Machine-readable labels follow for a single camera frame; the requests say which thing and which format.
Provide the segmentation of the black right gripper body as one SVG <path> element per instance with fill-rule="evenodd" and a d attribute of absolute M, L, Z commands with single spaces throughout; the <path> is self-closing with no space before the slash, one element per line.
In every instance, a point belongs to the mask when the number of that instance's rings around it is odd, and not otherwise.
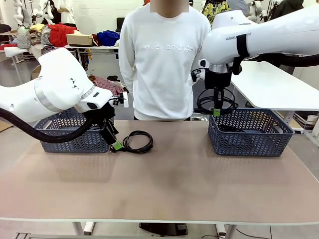
<path fill-rule="evenodd" d="M 217 90 L 221 96 L 224 96 L 225 88 L 230 86 L 231 72 L 216 73 L 212 71 L 205 71 L 204 86 L 205 92 L 208 90 Z"/>

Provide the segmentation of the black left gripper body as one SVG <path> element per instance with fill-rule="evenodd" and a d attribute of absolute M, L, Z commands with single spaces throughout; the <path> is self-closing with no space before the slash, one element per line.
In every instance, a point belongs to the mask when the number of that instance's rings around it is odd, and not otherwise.
<path fill-rule="evenodd" d="M 96 124 L 100 128 L 114 129 L 115 109 L 110 103 L 106 103 L 96 110 Z"/>

